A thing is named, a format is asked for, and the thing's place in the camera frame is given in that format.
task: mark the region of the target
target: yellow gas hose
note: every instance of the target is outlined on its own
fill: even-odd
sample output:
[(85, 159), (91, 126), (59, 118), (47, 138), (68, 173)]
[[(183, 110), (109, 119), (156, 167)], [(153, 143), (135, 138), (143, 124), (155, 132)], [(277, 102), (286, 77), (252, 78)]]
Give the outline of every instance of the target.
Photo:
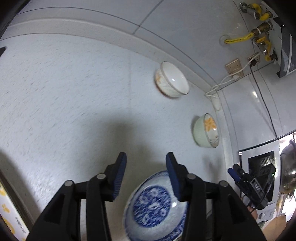
[(224, 40), (224, 43), (226, 44), (233, 44), (233, 43), (238, 43), (238, 42), (243, 42), (246, 41), (250, 38), (252, 38), (254, 36), (254, 33), (249, 33), (248, 35), (241, 37), (241, 38), (237, 38), (237, 39), (226, 39)]
[(263, 15), (261, 15), (262, 10), (261, 10), (261, 7), (259, 4), (253, 3), (252, 6), (255, 8), (256, 12), (260, 14), (260, 16), (261, 16), (259, 19), (260, 21), (265, 21), (270, 18), (270, 15), (268, 13), (264, 13)]
[(267, 44), (267, 55), (265, 56), (266, 61), (271, 61), (271, 57), (269, 56), (271, 51), (271, 43), (268, 40), (264, 40), (265, 44)]

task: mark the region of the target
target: white power cord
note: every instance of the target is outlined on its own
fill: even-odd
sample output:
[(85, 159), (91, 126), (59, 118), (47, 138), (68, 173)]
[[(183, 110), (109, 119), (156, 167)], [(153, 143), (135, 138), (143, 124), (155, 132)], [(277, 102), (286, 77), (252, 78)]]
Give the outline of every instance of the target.
[[(227, 83), (229, 83), (231, 81), (237, 80), (239, 78), (239, 76), (237, 74), (239, 72), (243, 71), (258, 55), (259, 55), (259, 53), (256, 54), (253, 58), (251, 58), (250, 61), (242, 69), (240, 69), (239, 71), (237, 71), (237, 72), (235, 72), (233, 74), (227, 75), (224, 79), (222, 79), (222, 81), (220, 82), (220, 84), (214, 85), (212, 87), (212, 90), (210, 90), (209, 92), (205, 93), (205, 96), (218, 98), (217, 96), (209, 95), (209, 93), (211, 93), (212, 91), (215, 91), (221, 85), (224, 85), (224, 84), (227, 84)], [(228, 80), (226, 82), (223, 82), (225, 79), (227, 79), (228, 77), (231, 77), (231, 76), (233, 76), (233, 77), (230, 80)]]

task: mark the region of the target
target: gray panel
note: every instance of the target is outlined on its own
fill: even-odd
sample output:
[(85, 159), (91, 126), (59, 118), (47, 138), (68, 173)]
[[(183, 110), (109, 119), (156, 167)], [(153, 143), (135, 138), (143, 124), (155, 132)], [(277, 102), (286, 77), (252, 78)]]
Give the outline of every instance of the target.
[(279, 78), (277, 76), (278, 68), (274, 65), (268, 65), (261, 70), (279, 112), (283, 134), (296, 129), (296, 73)]
[[(254, 73), (269, 108), (277, 135), (282, 135), (281, 123), (272, 96), (260, 73)], [(249, 148), (275, 138), (274, 131), (254, 80), (248, 75), (222, 89), (234, 122), (238, 148)]]
[(116, 31), (114, 28), (108, 28), (100, 24), (66, 18), (30, 20), (10, 24), (1, 39), (38, 33), (57, 33), (82, 36), (129, 49), (158, 63), (169, 61), (176, 65), (185, 74), (186, 78), (196, 84), (200, 89), (205, 92), (210, 90), (210, 86), (201, 77), (176, 58), (135, 36), (126, 34), (122, 31)]
[(189, 55), (217, 83), (228, 75), (225, 64), (239, 58), (244, 66), (254, 53), (251, 41), (219, 44), (222, 35), (236, 38), (248, 33), (233, 1), (164, 0), (142, 27)]
[[(177, 49), (176, 47), (174, 47), (172, 44), (165, 41), (161, 37), (141, 27), (136, 31), (135, 36), (153, 44), (154, 46), (170, 54), (171, 56), (173, 56), (174, 58), (176, 58), (177, 60), (185, 64), (192, 71), (197, 73), (209, 85), (213, 86), (216, 84), (214, 80), (199, 65), (197, 65), (193, 60), (190, 59), (190, 57), (188, 57), (182, 51), (180, 51), (179, 49)], [(196, 79), (196, 80), (192, 80), (192, 82), (196, 83), (200, 81)]]
[(36, 9), (29, 12), (24, 12), (17, 15), (12, 22), (10, 27), (27, 22), (27, 21), (42, 21), (46, 25), (46, 21), (52, 19), (65, 19), (68, 21), (85, 21), (90, 24), (101, 24), (104, 26), (112, 27), (127, 33), (133, 33), (138, 27), (137, 25), (128, 22), (124, 19), (111, 16), (109, 14), (96, 12), (92, 10), (85, 10), (79, 8), (65, 8), (65, 7), (56, 7), (56, 8), (44, 8)]
[(219, 98), (221, 101), (222, 110), (225, 115), (225, 120), (226, 120), (226, 124), (227, 124), (227, 129), (228, 129), (227, 131), (229, 132), (229, 141), (231, 143), (231, 149), (232, 149), (233, 163), (230, 163), (231, 165), (228, 166), (228, 168), (230, 168), (235, 163), (239, 163), (239, 155), (238, 155), (239, 148), (238, 148), (237, 136), (235, 133), (233, 120), (232, 120), (230, 109), (229, 109), (228, 104), (226, 102), (224, 93), (223, 93), (223, 91), (220, 90), (220, 91), (218, 91), (218, 94), (219, 94)]
[(160, 0), (32, 0), (22, 10), (46, 7), (76, 7), (112, 14), (135, 24), (140, 24)]
[(295, 40), (292, 39), (290, 35), (290, 40), (292, 40), (292, 53), (291, 53), (291, 63), (290, 63), (290, 68), (289, 72), (292, 72), (296, 69), (296, 42)]

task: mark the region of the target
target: white bowl with orange pattern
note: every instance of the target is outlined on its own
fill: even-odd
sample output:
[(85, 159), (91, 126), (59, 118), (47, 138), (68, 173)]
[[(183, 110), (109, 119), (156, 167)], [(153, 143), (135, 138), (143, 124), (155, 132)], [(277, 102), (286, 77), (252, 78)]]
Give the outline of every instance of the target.
[(219, 144), (219, 132), (214, 118), (204, 114), (194, 124), (193, 138), (201, 147), (216, 148)]
[(190, 87), (184, 74), (170, 62), (162, 62), (155, 73), (155, 83), (162, 93), (176, 98), (189, 93)]

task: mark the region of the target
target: blue gripper pad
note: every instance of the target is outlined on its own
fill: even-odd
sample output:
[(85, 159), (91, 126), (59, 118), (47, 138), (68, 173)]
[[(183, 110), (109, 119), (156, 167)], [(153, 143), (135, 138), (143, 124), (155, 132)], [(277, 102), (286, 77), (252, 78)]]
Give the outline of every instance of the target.
[(122, 179), (124, 176), (124, 171), (126, 169), (126, 154), (124, 152), (120, 152), (116, 162), (112, 165), (112, 170), (109, 175), (109, 184), (113, 186), (113, 199), (115, 199), (121, 187)]
[(235, 170), (233, 170), (232, 168), (228, 168), (227, 172), (233, 178), (233, 180), (235, 182), (239, 182), (240, 181), (240, 177), (238, 176), (238, 174), (236, 173)]
[(180, 184), (179, 184), (179, 181), (177, 178), (177, 173), (174, 170), (172, 161), (176, 162), (176, 159), (174, 158), (174, 156), (171, 156), (170, 153), (168, 153), (166, 155), (166, 159), (165, 159), (166, 168), (168, 170), (168, 175), (170, 177), (170, 183), (172, 185), (174, 195), (180, 201), (180, 199), (181, 199)]

